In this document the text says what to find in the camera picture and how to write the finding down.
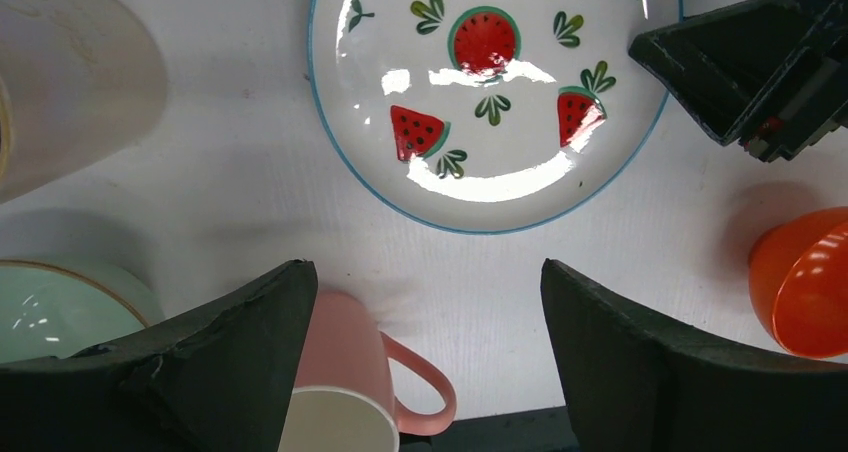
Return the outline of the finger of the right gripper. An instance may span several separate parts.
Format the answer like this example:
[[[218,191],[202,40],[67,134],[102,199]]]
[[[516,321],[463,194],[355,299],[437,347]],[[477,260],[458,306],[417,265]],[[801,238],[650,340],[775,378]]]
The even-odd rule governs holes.
[[[847,124],[847,0],[747,0],[643,32],[628,54],[710,139],[762,162]]]

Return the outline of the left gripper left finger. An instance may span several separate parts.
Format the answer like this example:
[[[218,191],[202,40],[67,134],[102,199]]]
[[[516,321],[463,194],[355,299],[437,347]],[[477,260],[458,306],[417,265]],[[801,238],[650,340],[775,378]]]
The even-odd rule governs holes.
[[[274,451],[317,295],[292,260],[71,357],[1,368],[5,451]]]

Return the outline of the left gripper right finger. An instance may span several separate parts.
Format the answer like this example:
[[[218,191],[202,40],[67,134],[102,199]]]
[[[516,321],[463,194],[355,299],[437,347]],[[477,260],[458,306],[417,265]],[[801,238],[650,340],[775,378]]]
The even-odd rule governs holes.
[[[843,451],[847,368],[708,333],[548,259],[541,299],[585,451]]]

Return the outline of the watermelon pattern round plate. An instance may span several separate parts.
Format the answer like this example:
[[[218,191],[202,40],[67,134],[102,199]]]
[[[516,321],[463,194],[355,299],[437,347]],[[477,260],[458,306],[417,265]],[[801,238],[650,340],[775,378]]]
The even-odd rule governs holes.
[[[358,181],[465,234],[555,220],[652,133],[666,89],[631,41],[683,0],[311,0],[318,116]]]

